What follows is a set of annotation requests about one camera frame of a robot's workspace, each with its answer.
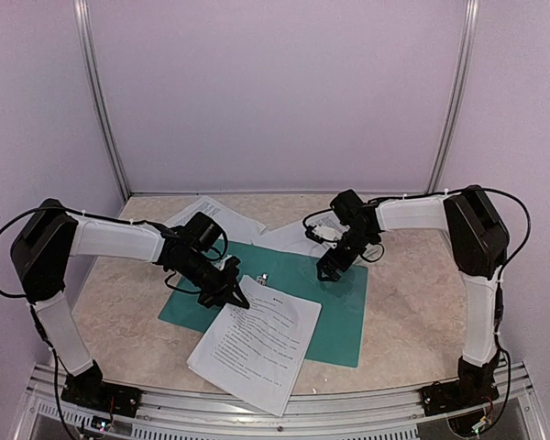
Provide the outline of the printed paper sheet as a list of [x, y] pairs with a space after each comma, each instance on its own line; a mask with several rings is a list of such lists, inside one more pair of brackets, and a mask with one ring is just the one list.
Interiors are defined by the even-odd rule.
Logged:
[[[328, 214], [318, 215], [308, 221], [308, 225], [323, 226], [329, 231], [332, 229], [335, 232], [327, 237], [330, 239], [338, 239], [347, 230], [344, 226]], [[257, 240], [254, 245], [272, 250], [300, 254], [315, 258], [320, 258], [332, 246], [330, 243], [316, 243], [305, 236], [305, 229], [302, 221], [297, 221], [273, 231], [265, 232]]]
[[252, 245], [268, 229], [261, 222], [246, 217], [209, 196], [203, 196], [191, 203], [167, 220], [165, 225], [168, 227], [184, 226], [198, 212], [215, 220], [225, 230], [229, 241]]

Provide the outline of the paper sheets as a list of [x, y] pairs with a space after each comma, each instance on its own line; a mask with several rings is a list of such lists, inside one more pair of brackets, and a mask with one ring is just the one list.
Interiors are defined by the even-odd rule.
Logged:
[[240, 282], [250, 307], [226, 305], [187, 359], [189, 369], [220, 390], [281, 417], [303, 365], [321, 304]]

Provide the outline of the dark teal folder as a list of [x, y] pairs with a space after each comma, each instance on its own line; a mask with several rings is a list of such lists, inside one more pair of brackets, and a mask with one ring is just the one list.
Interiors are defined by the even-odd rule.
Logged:
[[321, 282], [315, 257], [231, 242], [228, 253], [241, 260], [240, 274], [265, 274], [272, 289], [321, 304], [306, 358], [341, 367], [358, 366], [368, 292], [368, 269], [352, 266], [336, 282]]

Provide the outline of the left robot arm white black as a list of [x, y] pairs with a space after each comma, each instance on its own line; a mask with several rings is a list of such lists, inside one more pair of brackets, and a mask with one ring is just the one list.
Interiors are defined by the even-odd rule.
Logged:
[[207, 308], [249, 307], [238, 282], [240, 261], [209, 257], [225, 230], [210, 216], [196, 213], [183, 225], [150, 220], [112, 219], [64, 206], [55, 198], [25, 213], [27, 223], [11, 249], [16, 275], [31, 311], [54, 355], [67, 369], [68, 391], [93, 408], [104, 406], [110, 389], [72, 315], [67, 275], [76, 257], [129, 259], [161, 267], [192, 286]]

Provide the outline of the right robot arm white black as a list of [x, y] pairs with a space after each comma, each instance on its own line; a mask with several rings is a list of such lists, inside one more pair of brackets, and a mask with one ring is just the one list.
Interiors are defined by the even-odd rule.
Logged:
[[364, 202], [346, 190], [330, 203], [346, 231], [316, 264], [319, 281], [337, 282], [366, 247], [378, 245], [384, 232], [405, 229], [441, 230], [467, 293], [467, 330], [458, 379], [450, 390], [453, 402], [472, 405], [493, 382], [501, 322], [501, 274], [507, 260], [509, 232], [486, 189], [466, 188], [430, 195], [379, 197]]

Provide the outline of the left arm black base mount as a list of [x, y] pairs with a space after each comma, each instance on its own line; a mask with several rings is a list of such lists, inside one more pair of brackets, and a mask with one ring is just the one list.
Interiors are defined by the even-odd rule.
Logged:
[[90, 410], [135, 418], [142, 390], [104, 380], [96, 361], [78, 375], [68, 374], [61, 398], [68, 403]]

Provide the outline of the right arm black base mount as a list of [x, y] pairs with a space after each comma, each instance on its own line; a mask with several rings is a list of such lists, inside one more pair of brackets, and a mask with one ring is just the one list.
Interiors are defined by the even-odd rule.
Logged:
[[457, 378], [420, 388], [419, 394], [425, 416], [451, 413], [489, 401], [496, 401], [499, 391], [494, 372], [500, 362], [496, 353], [491, 361], [476, 366], [462, 357], [457, 363]]

